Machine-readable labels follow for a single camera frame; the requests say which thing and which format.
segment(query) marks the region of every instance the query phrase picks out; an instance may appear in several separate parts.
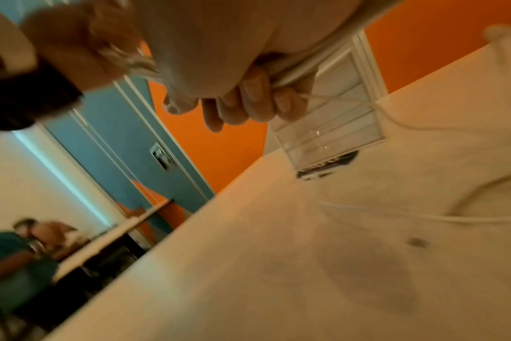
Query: black wristband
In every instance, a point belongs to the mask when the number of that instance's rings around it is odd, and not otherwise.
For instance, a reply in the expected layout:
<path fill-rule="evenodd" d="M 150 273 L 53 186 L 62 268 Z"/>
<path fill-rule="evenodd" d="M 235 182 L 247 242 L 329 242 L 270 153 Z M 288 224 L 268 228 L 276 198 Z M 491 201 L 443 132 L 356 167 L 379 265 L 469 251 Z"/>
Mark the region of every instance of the black wristband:
<path fill-rule="evenodd" d="M 45 59 L 28 73 L 0 79 L 0 130 L 20 130 L 70 108 L 83 94 Z"/>

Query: blue led light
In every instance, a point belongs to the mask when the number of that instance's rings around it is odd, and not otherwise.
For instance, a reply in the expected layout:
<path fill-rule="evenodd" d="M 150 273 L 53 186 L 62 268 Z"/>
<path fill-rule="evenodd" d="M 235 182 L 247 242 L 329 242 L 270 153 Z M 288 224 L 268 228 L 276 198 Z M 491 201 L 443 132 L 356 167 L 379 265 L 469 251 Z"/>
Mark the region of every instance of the blue led light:
<path fill-rule="evenodd" d="M 82 202 L 82 204 L 89 209 L 105 226 L 112 226 L 115 222 L 110 221 L 104 216 L 91 201 L 82 193 L 78 187 L 56 166 L 48 155 L 43 153 L 40 148 L 24 133 L 20 131 L 13 131 L 14 136 L 27 148 L 52 174 L 63 184 L 70 192 Z"/>

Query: teal shirt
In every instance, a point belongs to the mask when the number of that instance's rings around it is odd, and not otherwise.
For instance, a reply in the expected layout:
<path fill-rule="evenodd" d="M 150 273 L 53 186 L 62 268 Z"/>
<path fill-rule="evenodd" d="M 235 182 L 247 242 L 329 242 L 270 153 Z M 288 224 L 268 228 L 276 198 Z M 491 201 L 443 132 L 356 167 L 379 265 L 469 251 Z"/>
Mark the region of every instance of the teal shirt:
<path fill-rule="evenodd" d="M 27 249 L 28 241 L 13 232 L 0 233 L 0 260 Z M 0 309 L 11 313 L 52 282 L 57 262 L 43 259 L 0 280 Z"/>

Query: blue door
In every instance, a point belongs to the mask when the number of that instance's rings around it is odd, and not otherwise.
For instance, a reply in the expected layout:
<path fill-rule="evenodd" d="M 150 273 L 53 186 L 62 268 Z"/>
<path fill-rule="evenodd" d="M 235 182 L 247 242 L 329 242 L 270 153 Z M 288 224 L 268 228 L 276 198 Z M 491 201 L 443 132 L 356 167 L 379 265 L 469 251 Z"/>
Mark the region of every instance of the blue door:
<path fill-rule="evenodd" d="M 17 22 L 24 13 L 50 3 L 0 0 L 0 11 Z M 129 209 L 150 207 L 143 194 L 155 192 L 195 212 L 214 195 L 154 114 L 146 80 L 126 78 L 88 93 L 82 107 L 45 126 L 115 201 Z M 169 163 L 158 160 L 153 148 L 162 150 Z M 161 219 L 152 224 L 170 230 Z"/>

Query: desk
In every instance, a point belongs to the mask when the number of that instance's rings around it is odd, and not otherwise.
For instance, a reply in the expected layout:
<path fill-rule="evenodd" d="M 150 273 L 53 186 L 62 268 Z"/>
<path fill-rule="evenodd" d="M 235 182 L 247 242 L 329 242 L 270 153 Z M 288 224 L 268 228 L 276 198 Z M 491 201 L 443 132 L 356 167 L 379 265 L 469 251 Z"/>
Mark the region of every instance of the desk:
<path fill-rule="evenodd" d="M 441 214 L 510 173 L 511 111 L 492 96 L 493 65 L 482 49 L 381 104 L 409 124 L 504 136 L 405 131 L 382 120 L 387 141 L 327 185 L 361 205 Z M 511 191 L 497 200 L 508 208 Z M 488 208 L 468 210 L 500 213 Z M 511 341 L 511 224 L 361 218 L 323 211 L 276 151 L 47 340 Z"/>
<path fill-rule="evenodd" d="M 147 210 L 139 217 L 128 218 L 119 226 L 114 227 L 113 229 L 109 230 L 106 234 L 100 236 L 99 238 L 93 240 L 86 246 L 82 247 L 72 256 L 65 259 L 59 264 L 59 268 L 57 269 L 57 272 L 53 277 L 53 282 L 55 283 L 59 281 L 59 279 L 65 277 L 74 269 L 82 266 L 88 259 L 100 253 L 102 249 L 104 249 L 106 246 L 110 245 L 111 243 L 122 237 L 124 234 L 138 227 L 139 224 L 149 219 L 150 216 L 158 212 L 158 210 L 160 210 L 167 204 L 168 201 L 164 201 L 160 204 L 154 205 L 152 208 Z"/>

